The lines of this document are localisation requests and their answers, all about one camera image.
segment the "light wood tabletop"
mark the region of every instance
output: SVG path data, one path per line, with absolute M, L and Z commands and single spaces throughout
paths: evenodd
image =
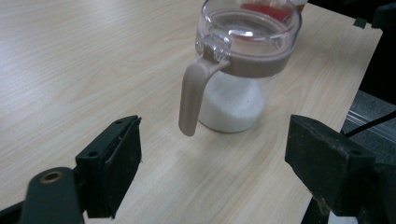
M 112 121 L 140 125 L 143 161 L 115 220 L 300 223 L 311 195 L 284 162 L 291 114 L 339 131 L 381 36 L 307 5 L 260 121 L 241 133 L 177 126 L 203 1 L 2 1 L 0 209 L 75 157 Z

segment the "red object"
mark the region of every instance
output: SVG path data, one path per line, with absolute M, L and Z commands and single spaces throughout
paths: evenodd
M 245 3 L 241 5 L 242 9 L 251 10 L 255 12 L 260 12 L 262 14 L 268 15 L 278 21 L 286 20 L 289 15 L 291 15 L 292 11 L 290 10 L 282 10 L 278 7 L 270 7 L 266 5 L 255 5 L 250 3 Z

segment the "black cable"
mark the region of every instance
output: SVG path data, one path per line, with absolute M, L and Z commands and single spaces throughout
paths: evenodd
M 357 133 L 361 133 L 364 130 L 369 129 L 369 128 L 375 126 L 375 125 L 378 125 L 380 123 L 386 122 L 386 121 L 388 121 L 390 119 L 394 119 L 394 118 L 396 118 L 396 110 L 391 112 L 391 113 L 389 113 L 389 114 L 387 114 L 387 115 L 385 115 L 385 116 L 383 116 L 383 117 L 381 117 L 381 118 L 379 118 L 379 119 L 375 119 L 375 120 L 370 121 L 370 122 L 368 122 L 366 124 L 363 124 L 359 128 L 356 128 L 356 129 L 350 131 L 349 133 L 344 133 L 344 136 L 345 137 L 351 137 L 351 136 L 353 136 L 353 135 L 355 135 Z

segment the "gray handle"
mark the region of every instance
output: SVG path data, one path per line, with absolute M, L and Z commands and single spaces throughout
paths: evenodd
M 178 116 L 178 127 L 187 136 L 195 134 L 206 83 L 216 72 L 229 64 L 226 60 L 212 63 L 200 56 L 187 67 L 183 77 Z

